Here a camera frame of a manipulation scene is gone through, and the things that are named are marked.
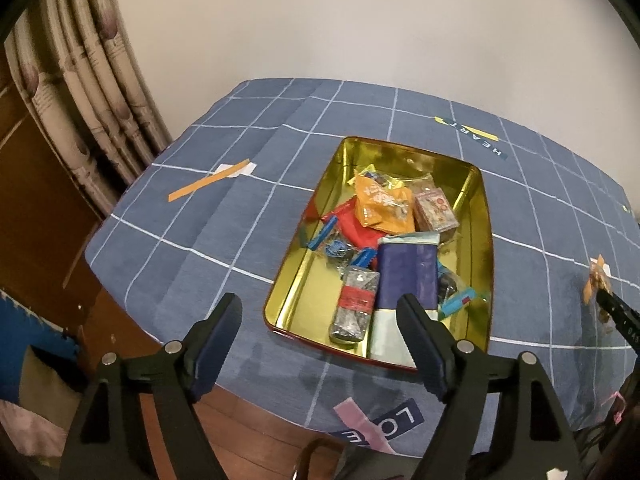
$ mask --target yellow tape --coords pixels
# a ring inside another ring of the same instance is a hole
[[[435,121],[437,123],[440,124],[446,124],[447,126],[450,126],[449,123],[446,123],[444,119],[440,118],[440,117],[434,117]],[[482,130],[478,130],[477,128],[472,128],[471,126],[467,126],[466,124],[460,124],[460,126],[465,127],[467,130],[469,130],[470,132],[472,132],[473,134],[479,135],[481,137],[484,137],[486,139],[491,139],[491,140],[495,140],[496,142],[498,142],[500,140],[499,137],[495,136],[494,134],[488,134],[487,132],[484,132]]]
[[[179,190],[169,193],[167,197],[168,202],[173,202],[177,198],[181,196],[188,195],[193,191],[200,189],[201,187],[208,186],[217,180],[221,180],[222,178],[228,177],[229,175],[234,174],[236,171],[242,170],[249,163],[249,159],[243,160],[242,162],[238,162],[231,168],[226,168],[226,170],[219,171],[214,173],[213,175],[206,176],[205,178],[201,178],[200,180],[196,180],[192,184],[188,186],[181,187]]]

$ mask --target blue tablecloth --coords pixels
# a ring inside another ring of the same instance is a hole
[[[495,134],[507,157],[435,116]],[[398,453],[421,455],[442,406],[413,374],[309,348],[271,333],[262,320],[297,222],[343,136],[417,146],[482,170],[495,257],[489,352],[535,352],[572,426],[600,420],[635,354],[580,298],[588,258],[603,254],[616,293],[640,304],[640,231],[623,208],[625,193],[556,142],[463,104],[349,81],[243,82],[130,187],[86,250],[91,268],[163,342],[182,338],[224,292],[236,292],[244,317],[220,373],[223,388],[325,432],[348,429],[333,407],[353,397]],[[251,176],[167,202],[170,192],[221,163],[246,158],[257,165]],[[496,405],[490,396],[476,450],[488,447]]]

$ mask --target beige curtain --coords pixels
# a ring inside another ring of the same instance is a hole
[[[112,0],[35,0],[5,48],[40,129],[108,215],[119,193],[168,145],[130,62]]]

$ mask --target white paper scrap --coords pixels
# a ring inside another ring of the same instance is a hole
[[[557,467],[546,472],[546,480],[564,480],[569,474],[568,471],[560,471]]]
[[[592,261],[594,264],[597,264],[597,263],[598,263],[598,261],[597,261],[595,258],[591,258],[591,261]],[[604,265],[602,266],[602,270],[604,270],[604,273],[605,273],[607,276],[611,277],[611,267],[609,267],[609,264],[604,264]]]
[[[220,164],[217,168],[216,171],[213,172],[213,174],[219,173],[220,171],[226,170],[227,168],[231,168],[231,164]],[[228,178],[232,178],[238,175],[251,175],[255,170],[255,164],[252,162],[249,162],[244,168],[242,168],[241,170],[236,171],[235,173],[232,173],[228,176]]]

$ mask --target wooden cabinet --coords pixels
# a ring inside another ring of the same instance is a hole
[[[0,288],[75,333],[100,290],[82,254],[99,223],[28,113],[0,48]]]

